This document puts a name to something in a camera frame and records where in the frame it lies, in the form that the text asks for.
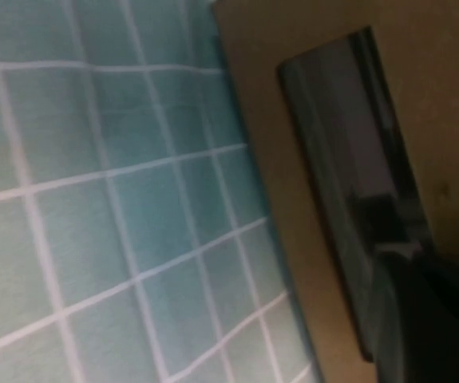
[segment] black object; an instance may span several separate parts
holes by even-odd
[[[396,200],[390,194],[374,195],[357,198],[351,195],[347,199],[348,207],[355,228],[368,247],[377,243],[407,243],[410,241],[402,221],[396,210]]]
[[[379,255],[365,342],[381,383],[459,382],[459,268]]]

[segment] dark object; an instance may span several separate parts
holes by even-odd
[[[358,219],[356,228],[361,231],[362,240],[371,246],[377,243],[409,242],[405,224],[390,194],[361,199],[350,198],[348,206],[353,210],[352,217]]]
[[[402,197],[417,195],[380,54],[370,27],[348,37],[370,102],[394,185]]]
[[[371,286],[365,342],[379,381],[459,382],[459,268],[385,253]]]

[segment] brown wall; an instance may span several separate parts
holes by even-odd
[[[459,262],[459,1],[219,0],[215,10],[323,373],[328,383],[374,381],[358,352],[276,69],[373,27],[433,237]]]

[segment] tile wall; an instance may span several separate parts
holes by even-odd
[[[307,383],[201,0],[0,0],[0,382]]]

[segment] wooden panel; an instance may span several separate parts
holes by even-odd
[[[459,262],[459,1],[220,0],[215,12],[326,381],[374,382],[320,230],[277,67],[373,27],[435,242]]]

